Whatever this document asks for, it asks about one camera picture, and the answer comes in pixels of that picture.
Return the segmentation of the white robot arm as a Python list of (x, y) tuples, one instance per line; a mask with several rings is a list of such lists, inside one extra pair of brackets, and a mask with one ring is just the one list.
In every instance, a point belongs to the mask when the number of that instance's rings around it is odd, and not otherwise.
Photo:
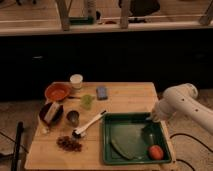
[(200, 104), (196, 100), (197, 97), (198, 90), (193, 84), (169, 87), (155, 103), (150, 119), (154, 122), (165, 121), (174, 113), (182, 112), (213, 135), (213, 110)]

